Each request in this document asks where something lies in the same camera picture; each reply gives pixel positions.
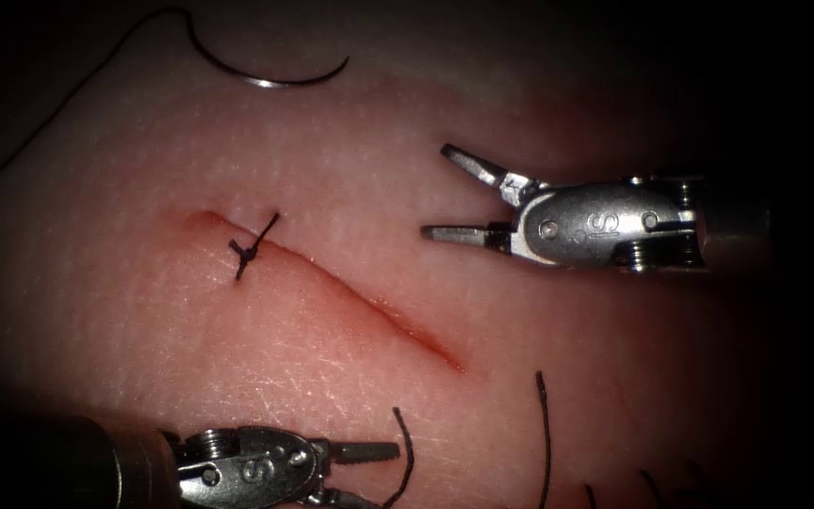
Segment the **right arm needle driver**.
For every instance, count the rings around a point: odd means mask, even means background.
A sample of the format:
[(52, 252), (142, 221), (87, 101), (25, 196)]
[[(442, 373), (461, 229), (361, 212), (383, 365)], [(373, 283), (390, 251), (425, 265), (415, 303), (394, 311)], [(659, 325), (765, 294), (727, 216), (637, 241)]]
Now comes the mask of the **right arm needle driver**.
[(562, 269), (701, 271), (697, 182), (685, 177), (549, 185), (509, 172), (498, 190), (516, 212), (498, 247)]

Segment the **right arm needle driver jaw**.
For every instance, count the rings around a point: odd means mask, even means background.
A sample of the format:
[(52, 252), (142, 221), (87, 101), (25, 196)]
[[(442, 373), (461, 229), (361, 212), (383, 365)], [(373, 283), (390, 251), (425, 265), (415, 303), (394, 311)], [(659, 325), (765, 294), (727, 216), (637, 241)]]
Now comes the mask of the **right arm needle driver jaw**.
[(441, 147), (440, 155), (488, 187), (499, 187), (508, 173), (496, 163), (470, 154), (450, 143)]
[(420, 236), (426, 240), (481, 247), (498, 253), (512, 251), (511, 225), (490, 222), (487, 225), (422, 225)]

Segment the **left arm needle driver jaw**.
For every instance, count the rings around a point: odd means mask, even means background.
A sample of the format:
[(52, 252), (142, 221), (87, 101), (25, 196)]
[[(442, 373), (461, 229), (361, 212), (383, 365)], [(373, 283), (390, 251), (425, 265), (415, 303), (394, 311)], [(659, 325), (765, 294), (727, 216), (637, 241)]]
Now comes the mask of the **left arm needle driver jaw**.
[(337, 488), (320, 489), (306, 497), (307, 506), (338, 509), (382, 509), (378, 503)]
[(400, 447), (394, 442), (331, 442), (329, 457), (339, 465), (391, 461), (400, 458)]

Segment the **left arm needle driver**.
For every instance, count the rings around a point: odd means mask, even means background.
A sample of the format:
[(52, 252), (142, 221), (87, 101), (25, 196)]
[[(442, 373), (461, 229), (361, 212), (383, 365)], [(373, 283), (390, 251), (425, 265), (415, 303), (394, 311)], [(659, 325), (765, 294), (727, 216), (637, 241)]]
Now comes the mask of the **left arm needle driver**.
[(264, 426), (171, 440), (184, 508), (274, 508), (309, 502), (328, 473), (331, 442)]

